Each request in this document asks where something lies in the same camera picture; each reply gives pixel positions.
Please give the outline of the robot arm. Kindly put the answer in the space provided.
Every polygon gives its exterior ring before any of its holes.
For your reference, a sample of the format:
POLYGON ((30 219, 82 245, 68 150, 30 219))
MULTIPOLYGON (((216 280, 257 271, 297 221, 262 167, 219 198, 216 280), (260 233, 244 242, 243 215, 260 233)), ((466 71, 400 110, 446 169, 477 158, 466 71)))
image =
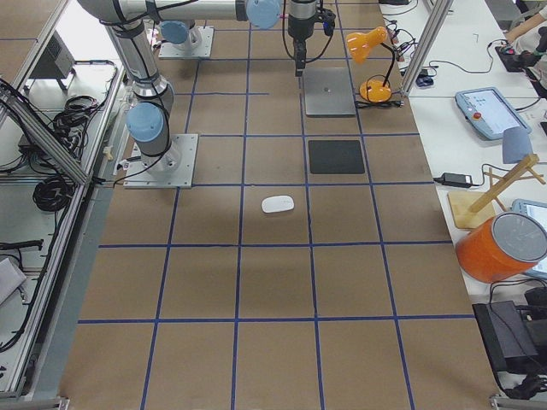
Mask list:
POLYGON ((193 49, 202 42, 194 20, 165 20, 160 24, 160 32, 165 40, 181 49, 193 49))
POLYGON ((194 20, 248 21, 268 29, 283 11, 280 1, 81 1, 81 7, 107 29, 114 47, 133 81, 138 100, 126 117, 127 128, 137 143, 144 169, 160 175, 181 163, 180 149, 169 131, 174 99, 170 83, 160 74, 147 39, 144 19, 155 23, 194 20))

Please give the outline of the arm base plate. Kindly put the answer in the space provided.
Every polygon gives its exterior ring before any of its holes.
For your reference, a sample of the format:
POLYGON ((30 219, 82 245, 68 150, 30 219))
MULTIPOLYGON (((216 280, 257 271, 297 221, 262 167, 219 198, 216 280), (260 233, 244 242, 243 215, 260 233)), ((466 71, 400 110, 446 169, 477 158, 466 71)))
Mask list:
POLYGON ((160 26, 163 43, 159 58, 163 60, 209 59, 212 51, 214 28, 189 28, 180 21, 165 21, 160 26))
POLYGON ((122 180, 130 189, 167 189, 180 187, 190 189, 197 157, 197 134, 172 134, 169 151, 160 159, 142 156, 137 143, 133 144, 132 155, 140 156, 127 168, 122 180))

